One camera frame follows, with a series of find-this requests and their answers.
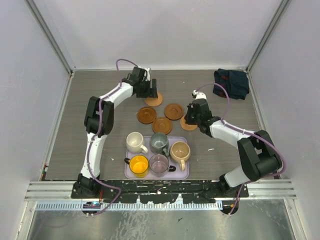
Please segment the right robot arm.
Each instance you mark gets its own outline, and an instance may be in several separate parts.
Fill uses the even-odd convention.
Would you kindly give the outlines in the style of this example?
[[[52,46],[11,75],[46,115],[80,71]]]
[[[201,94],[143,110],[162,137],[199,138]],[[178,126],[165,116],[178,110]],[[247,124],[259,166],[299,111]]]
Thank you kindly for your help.
[[[238,150],[240,166],[219,177],[218,189],[225,197],[231,197],[238,186],[260,180],[285,166],[265,130],[247,131],[213,116],[204,98],[188,104],[184,119],[188,125],[196,125],[203,134]]]

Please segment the beige ceramic mug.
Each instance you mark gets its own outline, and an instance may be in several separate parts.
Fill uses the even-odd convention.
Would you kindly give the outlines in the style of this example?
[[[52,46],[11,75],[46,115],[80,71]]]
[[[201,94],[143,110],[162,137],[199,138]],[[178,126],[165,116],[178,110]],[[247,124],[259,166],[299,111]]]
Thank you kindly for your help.
[[[186,163],[191,156],[191,149],[185,142],[175,142],[170,148],[170,157],[173,161],[179,164],[180,170],[186,170]]]

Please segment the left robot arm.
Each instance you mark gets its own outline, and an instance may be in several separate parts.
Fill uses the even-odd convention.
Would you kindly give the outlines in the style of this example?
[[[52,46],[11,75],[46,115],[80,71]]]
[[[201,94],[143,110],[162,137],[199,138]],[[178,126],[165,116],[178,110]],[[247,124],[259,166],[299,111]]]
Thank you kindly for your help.
[[[95,198],[102,188],[100,165],[103,147],[114,126],[116,107],[126,99],[157,98],[157,80],[151,78],[151,69],[135,66],[114,89],[99,97],[92,96],[86,108],[84,126],[87,133],[85,159],[73,185],[72,194]]]

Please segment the light cork coaster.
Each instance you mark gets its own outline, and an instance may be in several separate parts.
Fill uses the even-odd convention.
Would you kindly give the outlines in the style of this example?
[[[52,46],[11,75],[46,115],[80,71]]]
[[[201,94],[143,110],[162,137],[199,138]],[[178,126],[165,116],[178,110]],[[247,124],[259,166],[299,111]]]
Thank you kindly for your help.
[[[187,124],[184,116],[180,119],[180,126],[186,131],[194,131],[198,127],[197,125]]]
[[[157,98],[153,98],[153,97],[147,97],[144,102],[150,106],[150,107],[157,107],[159,105],[161,105],[161,103],[163,102],[163,96],[162,94],[158,91],[157,92]]]

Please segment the dark wooden coaster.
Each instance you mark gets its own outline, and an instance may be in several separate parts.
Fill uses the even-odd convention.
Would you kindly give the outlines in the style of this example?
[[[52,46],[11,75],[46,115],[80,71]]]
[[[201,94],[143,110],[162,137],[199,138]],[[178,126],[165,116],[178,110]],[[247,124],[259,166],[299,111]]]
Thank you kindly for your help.
[[[152,107],[142,107],[137,112],[137,119],[140,123],[148,125],[153,123],[157,118],[157,112]]]
[[[164,115],[169,120],[177,121],[184,115],[184,109],[178,103],[170,103],[164,108]]]
[[[172,121],[166,117],[156,118],[152,123],[152,130],[154,133],[163,133],[168,135],[173,129]]]

